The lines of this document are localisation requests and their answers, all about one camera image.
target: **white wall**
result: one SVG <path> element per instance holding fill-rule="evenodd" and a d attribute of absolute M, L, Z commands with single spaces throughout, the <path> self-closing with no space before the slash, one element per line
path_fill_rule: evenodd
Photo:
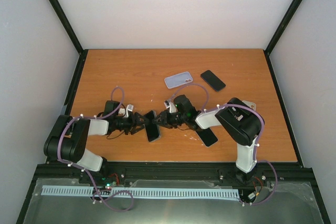
<path fill-rule="evenodd" d="M 48 0 L 0 0 L 0 222 L 15 223 L 78 54 Z"/>
<path fill-rule="evenodd" d="M 59 0 L 84 48 L 265 48 L 292 0 Z"/>
<path fill-rule="evenodd" d="M 336 0 L 303 0 L 271 54 L 300 153 L 336 223 Z"/>

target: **black metal frame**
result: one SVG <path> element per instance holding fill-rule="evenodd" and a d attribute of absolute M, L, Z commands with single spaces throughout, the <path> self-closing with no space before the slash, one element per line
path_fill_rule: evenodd
<path fill-rule="evenodd" d="M 241 185 L 234 179 L 227 176 L 228 172 L 235 168 L 235 163 L 131 163 L 131 162 L 109 162 L 108 170 L 118 174 L 120 182 L 129 186 L 130 182 L 139 179 L 146 180 L 195 180 L 206 181 L 220 186 L 230 186 L 242 190 L 253 190 L 253 185 Z M 285 182 L 308 182 L 310 183 L 316 201 L 321 212 L 324 223 L 330 223 L 328 213 L 321 198 L 320 190 L 311 168 L 300 168 L 297 163 L 274 163 L 277 176 L 280 181 Z M 266 182 L 274 181 L 274 173 L 266 163 L 259 163 L 257 176 L 266 177 Z M 104 186 L 105 183 L 99 180 L 100 175 L 94 174 L 97 186 Z M 59 162 L 48 162 L 38 165 L 31 181 L 27 197 L 23 204 L 17 224 L 24 221 L 32 197 L 36 180 L 39 178 L 78 178 L 80 183 L 88 184 L 90 179 L 81 170 L 67 167 Z"/>
<path fill-rule="evenodd" d="M 80 76 L 85 64 L 86 56 L 88 50 L 83 50 L 77 36 L 72 29 L 64 11 L 62 10 L 58 0 L 49 0 L 53 6 L 57 16 L 59 17 L 61 23 L 63 24 L 65 30 L 67 31 L 72 43 L 78 51 L 79 59 L 73 74 L 73 78 L 69 87 L 69 91 L 65 100 L 65 105 L 67 106 L 65 114 L 68 115 L 71 112 L 72 104 L 74 102 L 75 94 L 79 84 Z M 310 182 L 316 201 L 318 203 L 322 219 L 324 223 L 330 223 L 328 213 L 325 209 L 323 199 L 320 194 L 319 187 L 317 185 L 314 173 L 311 168 L 304 168 L 302 159 L 297 147 L 295 136 L 291 128 L 291 124 L 288 118 L 288 114 L 285 108 L 284 101 L 281 96 L 279 85 L 270 61 L 270 54 L 274 49 L 276 43 L 280 39 L 282 33 L 289 24 L 291 18 L 293 17 L 295 11 L 299 7 L 302 0 L 293 0 L 290 4 L 286 14 L 284 15 L 281 23 L 279 24 L 277 30 L 275 31 L 270 43 L 265 49 L 265 57 L 267 65 L 278 95 L 280 106 L 284 114 L 286 125 L 295 149 L 295 153 L 298 159 L 297 163 L 274 163 L 274 167 L 278 173 L 278 178 L 282 177 L 285 181 L 301 181 Z M 205 180 L 222 186 L 232 186 L 237 189 L 249 189 L 252 185 L 242 186 L 230 178 L 220 179 L 220 174 L 227 174 L 227 171 L 232 170 L 235 167 L 234 163 L 127 163 L 127 162 L 108 162 L 110 169 L 113 169 L 117 174 L 124 175 L 121 182 L 125 185 L 129 182 L 136 181 L 138 179 L 155 179 L 155 180 Z M 267 164 L 258 164 L 257 169 L 258 174 L 265 175 L 267 178 L 274 179 L 272 170 Z M 27 197 L 24 201 L 22 210 L 17 220 L 17 224 L 23 223 L 26 211 L 29 206 L 34 187 L 36 185 L 36 180 L 38 178 L 79 178 L 83 183 L 90 182 L 85 174 L 80 170 L 75 168 L 69 168 L 61 163 L 50 163 L 38 165 L 31 181 Z"/>

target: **wooden table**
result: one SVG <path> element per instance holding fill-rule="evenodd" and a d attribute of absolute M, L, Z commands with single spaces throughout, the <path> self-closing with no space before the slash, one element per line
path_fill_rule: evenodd
<path fill-rule="evenodd" d="M 200 74 L 211 70 L 226 83 L 214 91 Z M 103 111 L 115 86 L 125 90 L 124 104 L 133 104 L 134 112 L 146 114 L 165 109 L 163 101 L 176 89 L 168 89 L 164 78 L 189 71 L 194 83 L 204 85 L 210 94 L 206 108 L 223 104 L 232 97 L 257 104 L 265 119 L 257 158 L 271 162 L 296 162 L 296 155 L 280 108 L 275 88 L 261 49 L 141 49 L 89 50 L 71 115 L 94 115 Z M 200 109 L 205 92 L 190 86 L 181 91 Z M 117 91 L 114 100 L 121 99 Z M 161 127 L 161 138 L 149 143 L 145 130 L 122 135 L 114 140 L 90 136 L 87 148 L 109 161 L 141 162 L 234 162 L 237 146 L 222 126 L 213 127 L 218 142 L 206 147 L 193 131 Z M 113 132 L 111 137 L 119 134 Z"/>

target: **smartphone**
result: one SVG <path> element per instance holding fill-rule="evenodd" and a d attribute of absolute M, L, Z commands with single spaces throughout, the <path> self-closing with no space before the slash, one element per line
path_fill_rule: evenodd
<path fill-rule="evenodd" d="M 189 72 L 183 72 L 164 78 L 167 88 L 172 89 L 193 82 Z"/>
<path fill-rule="evenodd" d="M 159 126 L 153 123 L 153 119 L 156 117 L 155 111 L 152 110 L 148 112 L 144 117 L 149 119 L 149 123 L 145 125 L 148 142 L 153 142 L 159 139 L 161 136 Z"/>
<path fill-rule="evenodd" d="M 206 70 L 204 73 L 201 73 L 201 77 L 206 81 L 217 92 L 225 88 L 225 83 L 222 82 L 214 73 L 210 70 Z"/>
<path fill-rule="evenodd" d="M 217 136 L 209 128 L 202 130 L 202 131 L 196 131 L 196 133 L 200 137 L 200 139 L 203 141 L 206 147 L 210 147 L 211 145 L 213 145 L 214 143 L 218 141 Z"/>

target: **black phone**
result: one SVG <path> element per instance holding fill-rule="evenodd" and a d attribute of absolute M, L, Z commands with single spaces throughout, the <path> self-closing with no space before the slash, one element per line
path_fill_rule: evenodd
<path fill-rule="evenodd" d="M 201 77 L 206 81 L 217 92 L 225 88 L 225 83 L 222 82 L 214 73 L 210 70 L 206 70 L 204 73 L 201 73 Z"/>
<path fill-rule="evenodd" d="M 145 125 L 148 142 L 153 142 L 159 139 L 161 136 L 159 126 L 153 123 L 153 120 L 156 117 L 155 111 L 152 110 L 148 112 L 144 117 L 149 119 L 149 123 Z"/>
<path fill-rule="evenodd" d="M 218 141 L 217 136 L 209 128 L 202 131 L 196 131 L 196 133 L 206 147 L 209 147 Z"/>

